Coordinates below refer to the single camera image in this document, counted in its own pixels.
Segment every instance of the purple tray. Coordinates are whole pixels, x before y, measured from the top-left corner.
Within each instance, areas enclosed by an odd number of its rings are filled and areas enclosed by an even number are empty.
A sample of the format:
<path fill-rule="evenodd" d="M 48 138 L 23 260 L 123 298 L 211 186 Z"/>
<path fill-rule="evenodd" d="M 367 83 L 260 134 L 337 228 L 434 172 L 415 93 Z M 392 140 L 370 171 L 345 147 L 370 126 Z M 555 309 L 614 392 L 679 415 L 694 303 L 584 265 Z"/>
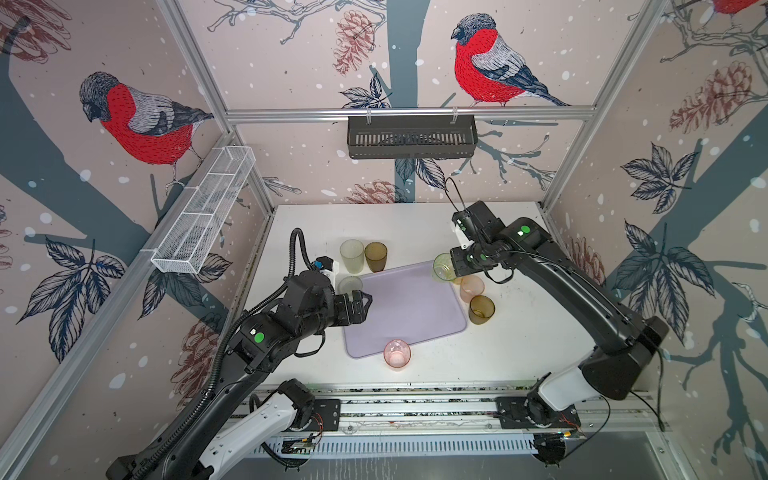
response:
<path fill-rule="evenodd" d="M 437 280 L 432 261 L 361 276 L 373 295 L 366 321 L 344 327 L 346 352 L 354 359 L 384 351 L 390 340 L 409 345 L 453 335 L 467 328 L 467 314 L 453 286 Z"/>

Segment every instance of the pink glass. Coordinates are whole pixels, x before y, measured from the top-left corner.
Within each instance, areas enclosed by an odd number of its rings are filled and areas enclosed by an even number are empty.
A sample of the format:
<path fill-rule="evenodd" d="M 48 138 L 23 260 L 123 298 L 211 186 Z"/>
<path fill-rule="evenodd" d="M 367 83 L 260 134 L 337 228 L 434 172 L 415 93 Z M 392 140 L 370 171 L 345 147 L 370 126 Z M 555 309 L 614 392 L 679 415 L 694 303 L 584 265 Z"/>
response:
<path fill-rule="evenodd" d="M 395 369 L 408 365 L 411 359 L 411 347 L 402 340 L 393 340 L 384 347 L 384 361 Z"/>
<path fill-rule="evenodd" d="M 480 280 L 479 276 L 468 275 L 462 277 L 462 284 L 458 289 L 462 302 L 469 303 L 473 296 L 481 295 L 485 292 L 485 284 Z"/>

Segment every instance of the glass cup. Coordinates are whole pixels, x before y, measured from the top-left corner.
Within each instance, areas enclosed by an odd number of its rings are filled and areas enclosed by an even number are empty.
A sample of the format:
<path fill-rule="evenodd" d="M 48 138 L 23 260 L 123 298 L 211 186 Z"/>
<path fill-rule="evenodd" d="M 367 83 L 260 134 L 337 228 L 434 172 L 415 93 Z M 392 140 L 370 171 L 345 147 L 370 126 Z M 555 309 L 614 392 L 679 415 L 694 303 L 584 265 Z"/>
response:
<path fill-rule="evenodd" d="M 339 287 L 336 289 L 336 295 L 344 293 L 349 297 L 349 300 L 352 300 L 353 290 L 362 290 L 362 280 L 354 275 L 346 276 L 339 282 Z"/>
<path fill-rule="evenodd" d="M 381 242 L 369 243 L 366 246 L 366 260 L 372 272 L 384 270 L 386 265 L 386 245 Z"/>
<path fill-rule="evenodd" d="M 487 296 L 477 295 L 469 301 L 469 321 L 482 325 L 496 312 L 496 305 Z"/>
<path fill-rule="evenodd" d="M 393 369 L 401 369 L 411 360 L 411 347 L 402 340 L 392 340 L 384 347 L 384 361 Z"/>
<path fill-rule="evenodd" d="M 341 244 L 339 253 L 344 261 L 346 271 L 352 275 L 362 272 L 363 246 L 360 240 L 347 240 Z"/>
<path fill-rule="evenodd" d="M 485 291 L 485 284 L 479 276 L 467 275 L 462 277 L 461 286 L 458 288 L 459 296 L 462 302 L 469 303 L 472 297 L 480 295 Z"/>
<path fill-rule="evenodd" d="M 456 272 L 453 270 L 453 262 L 451 261 L 450 253 L 440 253 L 435 257 L 435 261 L 432 262 L 432 268 L 435 271 L 435 275 L 440 280 L 451 282 L 456 278 Z"/>

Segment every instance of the white table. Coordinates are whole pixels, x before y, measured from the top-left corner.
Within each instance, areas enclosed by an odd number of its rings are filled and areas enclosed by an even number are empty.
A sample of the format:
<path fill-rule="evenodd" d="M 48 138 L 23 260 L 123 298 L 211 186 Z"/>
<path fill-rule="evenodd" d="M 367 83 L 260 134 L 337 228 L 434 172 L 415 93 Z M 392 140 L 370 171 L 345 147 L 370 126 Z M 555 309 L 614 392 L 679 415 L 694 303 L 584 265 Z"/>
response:
<path fill-rule="evenodd" d="M 530 217 L 543 226 L 533 202 L 497 202 L 488 207 L 505 223 Z M 378 240 L 389 251 L 386 267 L 394 268 L 433 260 L 457 247 L 451 231 L 454 211 L 451 204 L 280 206 L 246 308 L 280 285 L 288 270 L 288 239 L 295 227 L 304 232 L 311 260 L 323 255 L 339 259 L 339 246 L 350 238 L 363 243 Z M 303 269 L 297 243 L 296 271 Z M 360 275 L 369 272 L 366 265 Z M 347 274 L 342 264 L 338 280 Z M 507 270 L 492 272 L 497 280 L 507 274 Z M 352 359 L 346 354 L 342 329 L 328 328 L 319 353 L 283 360 L 264 385 L 292 378 L 336 388 L 525 384 L 579 360 L 594 345 L 565 308 L 521 273 L 504 285 L 482 278 L 484 295 L 493 300 L 496 314 L 484 325 L 469 323 L 461 333 L 412 346 L 411 362 L 402 370 L 390 369 L 382 356 Z M 310 337 L 301 342 L 299 351 L 309 352 L 318 345 L 319 337 Z"/>

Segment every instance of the mesh basket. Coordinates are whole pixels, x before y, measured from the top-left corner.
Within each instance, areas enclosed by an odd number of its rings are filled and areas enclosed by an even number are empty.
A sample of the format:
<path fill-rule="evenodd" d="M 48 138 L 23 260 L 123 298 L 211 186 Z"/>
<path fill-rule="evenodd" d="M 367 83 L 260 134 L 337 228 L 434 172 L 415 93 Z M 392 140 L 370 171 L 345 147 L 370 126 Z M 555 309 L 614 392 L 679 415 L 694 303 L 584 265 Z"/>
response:
<path fill-rule="evenodd" d="M 152 256 L 159 271 L 200 272 L 255 161 L 250 147 L 221 149 Z"/>
<path fill-rule="evenodd" d="M 473 115 L 403 115 L 350 117 L 347 127 L 349 157 L 467 158 L 475 154 L 478 132 Z"/>

